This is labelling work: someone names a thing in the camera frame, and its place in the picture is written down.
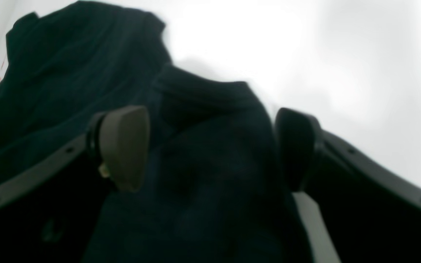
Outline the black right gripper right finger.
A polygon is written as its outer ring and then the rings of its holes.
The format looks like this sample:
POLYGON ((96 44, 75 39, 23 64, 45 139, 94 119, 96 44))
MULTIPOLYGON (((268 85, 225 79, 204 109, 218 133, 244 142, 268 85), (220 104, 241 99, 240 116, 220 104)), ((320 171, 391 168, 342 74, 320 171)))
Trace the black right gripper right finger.
POLYGON ((312 115, 281 108, 274 126, 289 188, 318 204, 343 263, 421 263, 421 188, 312 115))

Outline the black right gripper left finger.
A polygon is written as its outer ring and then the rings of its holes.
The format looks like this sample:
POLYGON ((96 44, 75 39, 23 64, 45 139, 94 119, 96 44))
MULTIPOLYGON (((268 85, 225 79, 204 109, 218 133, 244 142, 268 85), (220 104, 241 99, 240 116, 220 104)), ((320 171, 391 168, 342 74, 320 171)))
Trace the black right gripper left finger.
POLYGON ((78 263, 106 196, 145 177, 150 115, 131 105, 95 114, 87 131, 0 182, 0 263, 78 263))

